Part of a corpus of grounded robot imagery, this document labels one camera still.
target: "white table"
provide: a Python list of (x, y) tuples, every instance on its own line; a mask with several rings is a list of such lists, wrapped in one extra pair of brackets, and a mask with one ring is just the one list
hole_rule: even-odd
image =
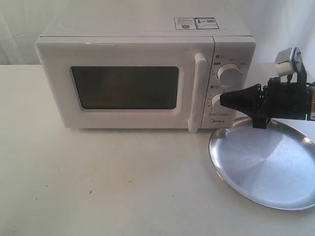
[[(247, 86), (270, 68), (254, 64)], [(41, 66), (0, 66), (0, 107), (1, 236), (315, 234), (315, 210), (260, 206), (222, 181), (211, 130), (66, 129)], [(315, 140), (315, 122), (288, 122)]]

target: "midea logo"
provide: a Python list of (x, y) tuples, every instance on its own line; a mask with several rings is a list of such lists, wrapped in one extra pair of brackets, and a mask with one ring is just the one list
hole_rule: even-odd
[(224, 120), (220, 120), (220, 119), (211, 119), (210, 123), (224, 123)]

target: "white microwave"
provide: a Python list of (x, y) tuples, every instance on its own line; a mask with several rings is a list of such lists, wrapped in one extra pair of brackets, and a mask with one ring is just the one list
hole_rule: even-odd
[(255, 41), (222, 0), (70, 3), (37, 40), (66, 127), (229, 128)]

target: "white backdrop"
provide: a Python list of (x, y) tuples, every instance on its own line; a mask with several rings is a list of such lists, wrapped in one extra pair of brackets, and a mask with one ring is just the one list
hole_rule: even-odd
[[(0, 64), (39, 63), (34, 42), (67, 2), (0, 0)], [(230, 2), (257, 41), (254, 61), (272, 62), (278, 51), (298, 46), (315, 77), (315, 0)]]

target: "aluminum plate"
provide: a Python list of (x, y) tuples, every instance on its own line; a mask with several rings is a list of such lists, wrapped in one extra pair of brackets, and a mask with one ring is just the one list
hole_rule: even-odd
[(315, 144), (292, 127), (273, 120), (254, 129), (239, 118), (212, 134), (209, 152), (220, 177), (250, 200), (283, 210), (315, 205)]

